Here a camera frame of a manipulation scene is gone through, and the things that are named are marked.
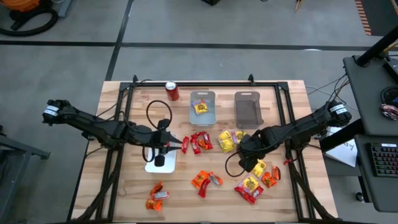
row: keyboard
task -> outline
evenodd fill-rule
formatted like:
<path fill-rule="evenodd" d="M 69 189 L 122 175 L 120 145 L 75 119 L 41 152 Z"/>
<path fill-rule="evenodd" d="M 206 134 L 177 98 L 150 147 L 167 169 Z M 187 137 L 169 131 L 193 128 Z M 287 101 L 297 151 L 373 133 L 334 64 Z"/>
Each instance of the keyboard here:
<path fill-rule="evenodd" d="M 398 177 L 398 147 L 396 144 L 368 143 L 375 177 Z"/>

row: red soda can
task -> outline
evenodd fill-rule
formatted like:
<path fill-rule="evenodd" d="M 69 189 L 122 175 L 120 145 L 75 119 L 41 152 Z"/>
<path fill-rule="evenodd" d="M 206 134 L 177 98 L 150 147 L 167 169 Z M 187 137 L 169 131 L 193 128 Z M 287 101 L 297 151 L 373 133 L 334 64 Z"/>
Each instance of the red soda can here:
<path fill-rule="evenodd" d="M 178 87 L 175 82 L 169 81 L 166 83 L 166 92 L 167 95 L 169 96 L 169 100 L 175 101 L 178 100 L 180 97 L 180 94 L 178 93 Z"/>

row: wooden tabletop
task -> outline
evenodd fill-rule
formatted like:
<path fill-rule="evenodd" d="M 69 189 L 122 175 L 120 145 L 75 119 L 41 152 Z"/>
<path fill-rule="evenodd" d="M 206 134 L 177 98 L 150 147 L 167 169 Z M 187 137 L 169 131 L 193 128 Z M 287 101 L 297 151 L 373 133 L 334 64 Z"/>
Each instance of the wooden tabletop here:
<path fill-rule="evenodd" d="M 304 82 L 287 81 L 294 106 L 296 119 L 311 113 L 310 104 Z M 120 82 L 105 82 L 98 111 L 108 109 L 115 104 L 118 97 Z M 263 183 L 263 194 L 255 205 L 250 205 L 240 194 L 234 191 L 235 186 L 244 179 L 244 176 L 232 178 L 224 169 L 224 163 L 229 154 L 223 154 L 216 141 L 216 137 L 224 129 L 236 129 L 234 115 L 234 94 L 236 91 L 258 91 L 261 95 L 260 106 L 264 124 L 260 128 L 280 125 L 280 119 L 275 98 L 275 90 L 271 87 L 183 87 L 180 88 L 178 101 L 169 101 L 164 88 L 145 87 L 136 88 L 132 99 L 130 120 L 137 124 L 151 126 L 146 118 L 146 107 L 152 100 L 166 101 L 173 111 L 173 120 L 170 131 L 177 134 L 182 140 L 198 130 L 193 129 L 189 123 L 190 93 L 196 90 L 211 90 L 216 93 L 216 118 L 217 123 L 211 129 L 206 129 L 210 134 L 214 149 L 202 150 L 200 155 L 194 155 L 189 146 L 187 153 L 177 152 L 177 164 L 171 174 L 153 174 L 144 170 L 145 162 L 142 159 L 141 148 L 125 145 L 121 176 L 119 181 L 118 197 L 114 211 L 115 222 L 293 222 L 297 221 L 297 214 L 292 193 L 292 184 L 289 169 L 283 165 L 285 161 L 285 147 L 281 145 L 277 150 L 267 154 L 264 161 L 266 171 L 271 171 L 277 165 L 282 174 L 282 179 L 277 185 L 268 189 Z M 284 101 L 285 117 L 288 118 L 287 107 Z M 104 115 L 108 118 L 114 114 L 111 110 Z M 149 110 L 150 118 L 157 123 L 158 119 L 168 118 L 169 111 L 162 104 L 153 104 Z M 99 147 L 97 142 L 91 142 L 88 152 Z M 328 176 L 322 153 L 319 149 L 307 148 L 303 152 L 307 167 L 310 188 L 321 204 L 334 216 L 337 216 Z M 100 190 L 103 167 L 106 158 L 106 149 L 91 154 L 85 161 L 81 175 L 78 194 L 72 218 L 81 215 L 95 198 Z M 238 165 L 238 156 L 233 157 L 229 170 L 233 174 L 241 172 Z M 198 190 L 190 183 L 201 170 L 213 171 L 220 176 L 224 184 L 217 186 L 210 183 L 206 191 L 206 198 L 198 196 Z M 146 200 L 149 192 L 159 181 L 164 183 L 164 189 L 170 192 L 170 198 L 164 200 L 161 212 L 146 209 Z M 300 191 L 300 198 L 304 214 L 307 214 L 305 197 Z M 108 203 L 104 210 L 106 215 Z"/>

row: gray floor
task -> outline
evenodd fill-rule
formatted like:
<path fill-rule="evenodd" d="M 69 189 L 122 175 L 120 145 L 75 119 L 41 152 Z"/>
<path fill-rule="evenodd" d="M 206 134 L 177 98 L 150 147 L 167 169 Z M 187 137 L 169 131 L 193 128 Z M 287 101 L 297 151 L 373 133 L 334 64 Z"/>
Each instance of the gray floor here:
<path fill-rule="evenodd" d="M 0 40 L 115 42 L 128 0 L 84 0 L 50 31 L 34 37 Z M 370 46 L 379 37 L 364 34 L 354 0 L 221 0 L 210 7 L 199 0 L 135 0 L 123 42 Z M 36 17 L 32 27 L 46 15 Z M 0 26 L 11 22 L 0 7 Z M 29 223 L 62 222 L 75 190 L 87 141 L 69 126 L 42 124 L 48 99 L 68 99 L 95 113 L 113 47 L 45 47 L 0 45 L 0 124 L 9 137 L 50 151 L 48 161 L 35 158 L 13 219 Z M 344 74 L 344 57 L 362 52 L 122 47 L 112 80 L 305 80 L 322 86 Z M 333 86 L 323 89 L 331 93 Z M 356 107 L 350 88 L 340 95 Z M 326 102 L 309 96 L 312 108 Z M 354 119 L 359 114 L 349 108 Z M 396 214 L 378 213 L 354 199 L 356 178 L 330 177 L 339 216 L 359 222 L 393 223 Z"/>

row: black vacuum hose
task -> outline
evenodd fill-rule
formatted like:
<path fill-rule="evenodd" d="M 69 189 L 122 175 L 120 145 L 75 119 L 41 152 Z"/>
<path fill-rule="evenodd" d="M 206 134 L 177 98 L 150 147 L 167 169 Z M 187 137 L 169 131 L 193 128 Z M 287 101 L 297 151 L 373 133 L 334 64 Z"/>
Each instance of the black vacuum hose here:
<path fill-rule="evenodd" d="M 58 13 L 51 8 L 41 8 L 34 10 L 32 12 L 28 12 L 24 15 L 24 20 L 28 21 L 29 19 L 43 14 L 43 13 L 50 13 L 51 14 L 51 19 L 48 21 L 48 23 L 44 24 L 41 27 L 31 29 L 31 30 L 26 30 L 26 31 L 11 31 L 11 30 L 5 30 L 0 28 L 0 34 L 8 35 L 11 37 L 28 37 L 36 34 L 43 33 L 47 30 L 49 30 L 51 27 L 53 27 L 57 21 L 58 21 Z"/>

